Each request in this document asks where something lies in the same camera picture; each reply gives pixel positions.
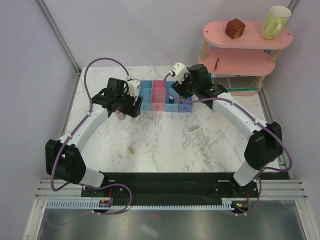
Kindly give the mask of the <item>blue cap stamp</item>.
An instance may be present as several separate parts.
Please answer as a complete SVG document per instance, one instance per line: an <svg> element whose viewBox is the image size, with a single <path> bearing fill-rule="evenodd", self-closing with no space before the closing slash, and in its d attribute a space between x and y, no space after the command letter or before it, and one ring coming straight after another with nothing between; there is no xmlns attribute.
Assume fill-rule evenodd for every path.
<svg viewBox="0 0 320 240"><path fill-rule="evenodd" d="M168 102L169 102L170 104L173 104L173 103L175 102L175 99L174 99L172 96L169 96Z"/></svg>

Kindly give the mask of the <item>cyan drawer bin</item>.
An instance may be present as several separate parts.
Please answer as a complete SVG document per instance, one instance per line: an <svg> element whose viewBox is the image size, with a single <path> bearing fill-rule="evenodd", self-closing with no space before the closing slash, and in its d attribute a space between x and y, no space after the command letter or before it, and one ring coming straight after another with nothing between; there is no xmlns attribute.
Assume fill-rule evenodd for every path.
<svg viewBox="0 0 320 240"><path fill-rule="evenodd" d="M179 95L172 89L171 85L174 81L166 81L166 87L169 92L173 94L175 97L179 97ZM164 111L165 112L178 112L179 101L174 98L174 103L169 103L169 94L165 92L165 101L164 101Z"/></svg>

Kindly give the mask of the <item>pink drawer bin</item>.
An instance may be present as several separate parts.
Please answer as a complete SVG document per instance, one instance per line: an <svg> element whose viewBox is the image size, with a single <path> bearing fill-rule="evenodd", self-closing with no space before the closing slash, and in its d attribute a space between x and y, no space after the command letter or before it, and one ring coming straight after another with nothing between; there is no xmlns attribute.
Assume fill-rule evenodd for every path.
<svg viewBox="0 0 320 240"><path fill-rule="evenodd" d="M151 109L152 111L165 111L166 90L163 80L154 80L152 84Z"/></svg>

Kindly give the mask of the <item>light blue drawer bin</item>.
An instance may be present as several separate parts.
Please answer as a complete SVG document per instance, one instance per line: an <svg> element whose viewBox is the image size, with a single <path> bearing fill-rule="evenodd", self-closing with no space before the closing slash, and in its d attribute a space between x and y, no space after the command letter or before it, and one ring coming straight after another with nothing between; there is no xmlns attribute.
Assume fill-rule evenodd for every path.
<svg viewBox="0 0 320 240"><path fill-rule="evenodd" d="M151 99L152 99L152 80L142 80L141 87L139 89L139 95L143 97L140 110L142 112L149 112L152 110Z"/></svg>

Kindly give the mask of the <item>purple drawer bin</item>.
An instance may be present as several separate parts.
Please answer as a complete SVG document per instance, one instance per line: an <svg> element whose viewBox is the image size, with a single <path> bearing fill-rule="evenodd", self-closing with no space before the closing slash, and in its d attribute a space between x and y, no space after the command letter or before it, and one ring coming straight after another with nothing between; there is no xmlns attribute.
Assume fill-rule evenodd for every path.
<svg viewBox="0 0 320 240"><path fill-rule="evenodd" d="M193 108L192 102L185 102L183 97L179 97L178 112L179 113L190 113Z"/></svg>

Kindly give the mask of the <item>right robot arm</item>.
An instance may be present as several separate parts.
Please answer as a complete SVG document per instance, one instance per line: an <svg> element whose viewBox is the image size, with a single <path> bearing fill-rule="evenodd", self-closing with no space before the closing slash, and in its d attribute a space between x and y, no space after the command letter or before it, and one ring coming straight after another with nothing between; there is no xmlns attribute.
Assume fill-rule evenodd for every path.
<svg viewBox="0 0 320 240"><path fill-rule="evenodd" d="M229 184L233 196L242 196L247 191L247 184L283 153L281 126L276 122L267 123L249 113L224 86L212 82L203 64L187 67L177 62L170 68L169 75L175 79L172 89L182 99L186 101L196 96L201 103L229 120L247 139L245 161Z"/></svg>

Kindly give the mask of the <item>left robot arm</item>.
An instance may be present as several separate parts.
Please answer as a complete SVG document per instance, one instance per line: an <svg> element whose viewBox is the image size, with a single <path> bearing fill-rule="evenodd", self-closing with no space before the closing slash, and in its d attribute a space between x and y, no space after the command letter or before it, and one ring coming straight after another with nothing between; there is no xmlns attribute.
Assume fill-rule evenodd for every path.
<svg viewBox="0 0 320 240"><path fill-rule="evenodd" d="M106 196L110 185L102 172L86 166L82 151L98 127L112 113L119 111L132 118L141 113L143 97L139 95L141 82L109 78L107 86L90 99L88 112L74 130L45 145L46 172L71 184L91 186L99 197Z"/></svg>

